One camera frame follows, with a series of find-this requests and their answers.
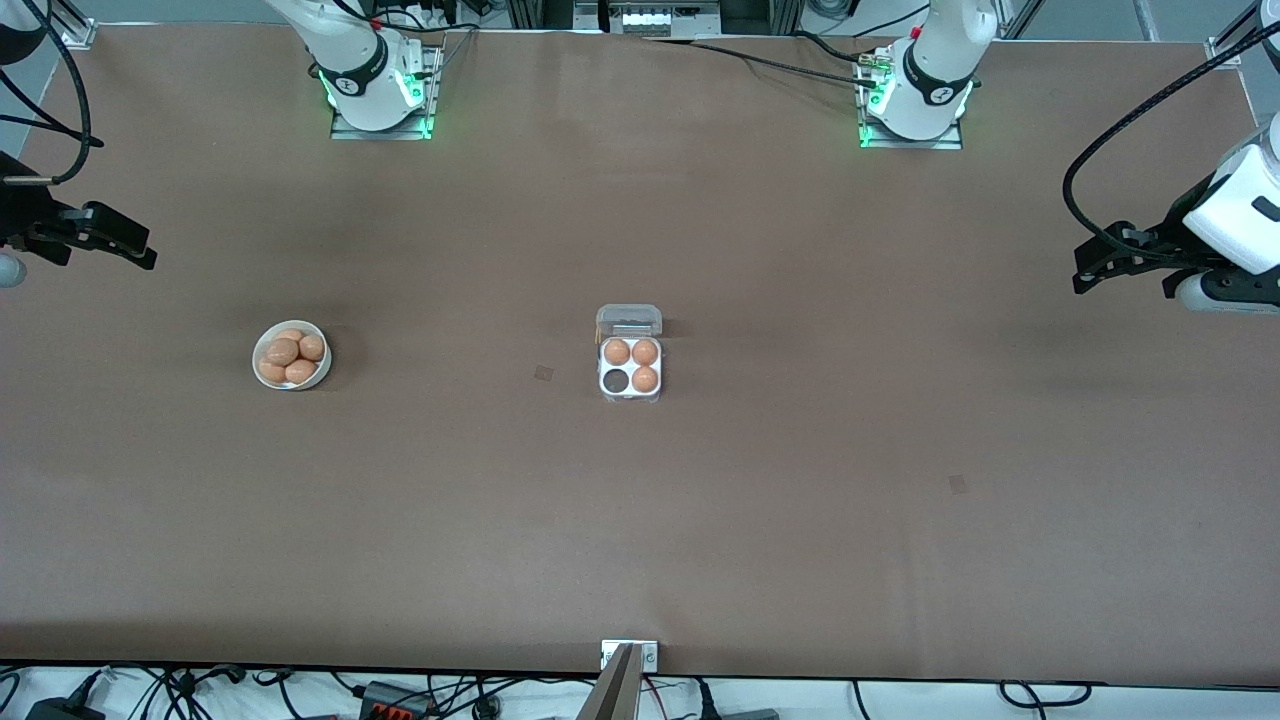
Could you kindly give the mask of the black orange connector box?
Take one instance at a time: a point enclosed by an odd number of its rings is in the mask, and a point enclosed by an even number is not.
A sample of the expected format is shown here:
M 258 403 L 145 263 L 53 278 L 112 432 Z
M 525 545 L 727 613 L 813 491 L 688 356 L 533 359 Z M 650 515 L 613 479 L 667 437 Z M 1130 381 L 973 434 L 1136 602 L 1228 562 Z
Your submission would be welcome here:
M 361 693 L 358 720 L 429 720 L 433 697 L 385 682 L 370 682 Z

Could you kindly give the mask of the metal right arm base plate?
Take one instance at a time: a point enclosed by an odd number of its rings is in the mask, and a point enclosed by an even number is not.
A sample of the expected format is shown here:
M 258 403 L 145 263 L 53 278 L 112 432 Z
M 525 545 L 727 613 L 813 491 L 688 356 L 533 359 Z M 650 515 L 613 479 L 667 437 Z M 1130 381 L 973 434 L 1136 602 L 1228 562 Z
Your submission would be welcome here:
M 442 50 L 419 41 L 379 40 L 374 55 L 343 73 L 320 69 L 334 140 L 430 140 L 442 73 Z

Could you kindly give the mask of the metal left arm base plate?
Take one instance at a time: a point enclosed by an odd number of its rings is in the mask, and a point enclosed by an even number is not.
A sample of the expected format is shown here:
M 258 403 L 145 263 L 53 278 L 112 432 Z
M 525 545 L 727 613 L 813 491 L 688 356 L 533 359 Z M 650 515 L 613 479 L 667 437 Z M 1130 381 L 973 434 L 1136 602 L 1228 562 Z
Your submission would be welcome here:
M 891 45 L 863 53 L 852 63 L 855 78 L 870 85 L 855 90 L 858 133 L 864 149 L 960 150 L 961 119 L 974 85 L 942 85 L 922 94 L 899 73 L 904 53 Z

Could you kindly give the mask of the white round bowl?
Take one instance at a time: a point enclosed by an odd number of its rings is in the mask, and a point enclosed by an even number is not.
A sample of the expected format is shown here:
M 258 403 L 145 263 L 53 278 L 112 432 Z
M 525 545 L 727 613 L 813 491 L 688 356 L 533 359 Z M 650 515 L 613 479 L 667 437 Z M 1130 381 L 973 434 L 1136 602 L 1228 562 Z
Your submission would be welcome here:
M 262 361 L 262 355 L 264 355 L 266 347 L 271 343 L 273 337 L 278 332 L 280 332 L 280 331 L 283 331 L 285 328 L 297 328 L 297 329 L 301 329 L 305 334 L 320 334 L 325 340 L 325 342 L 326 342 L 326 356 L 317 364 L 316 373 L 305 384 L 292 386 L 292 384 L 284 383 L 283 386 L 269 386 L 269 384 L 266 384 L 266 383 L 264 383 L 261 380 L 261 378 L 260 378 L 260 375 L 259 375 L 259 373 L 256 370 L 256 366 L 257 366 L 257 363 Z M 279 391 L 305 391 L 305 389 L 311 389 L 312 387 L 317 386 L 321 380 L 325 379 L 326 374 L 329 373 L 329 370 L 332 368 L 333 357 L 334 357 L 334 355 L 333 355 L 333 350 L 332 350 L 332 345 L 329 342 L 329 338 L 325 336 L 325 333 L 317 325 L 315 325 L 311 322 L 305 322 L 305 320 L 285 320 L 285 322 L 276 323 L 275 325 L 271 325 L 268 331 L 265 331 L 259 337 L 256 345 L 253 346 L 253 351 L 252 351 L 252 355 L 251 355 L 251 366 L 252 366 L 253 374 L 256 375 L 256 378 L 259 379 L 259 382 L 262 386 L 265 386 L 265 387 L 268 387 L 270 389 L 279 389 Z

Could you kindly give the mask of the grey electrical control box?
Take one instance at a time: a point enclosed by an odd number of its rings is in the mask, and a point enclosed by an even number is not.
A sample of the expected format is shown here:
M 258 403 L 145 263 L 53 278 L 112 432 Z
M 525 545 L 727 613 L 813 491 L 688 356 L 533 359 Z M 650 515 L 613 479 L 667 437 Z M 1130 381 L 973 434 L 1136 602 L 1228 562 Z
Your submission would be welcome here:
M 692 40 L 722 31 L 719 0 L 573 0 L 571 29 Z

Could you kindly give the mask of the clear plastic egg box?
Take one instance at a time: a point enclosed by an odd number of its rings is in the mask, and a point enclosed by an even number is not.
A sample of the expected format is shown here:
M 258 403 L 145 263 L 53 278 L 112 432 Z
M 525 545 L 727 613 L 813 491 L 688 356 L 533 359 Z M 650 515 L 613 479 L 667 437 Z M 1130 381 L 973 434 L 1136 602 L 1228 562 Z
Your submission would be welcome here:
M 609 402 L 643 401 L 655 404 L 664 388 L 664 355 L 662 343 L 663 316 L 652 304 L 607 304 L 596 311 L 596 386 Z M 631 347 L 641 338 L 652 338 L 660 347 L 660 357 L 653 365 L 660 374 L 657 392 L 639 395 L 631 389 L 631 375 L 639 366 L 632 357 L 623 366 L 612 366 L 602 356 L 602 346 L 611 338 L 626 340 Z

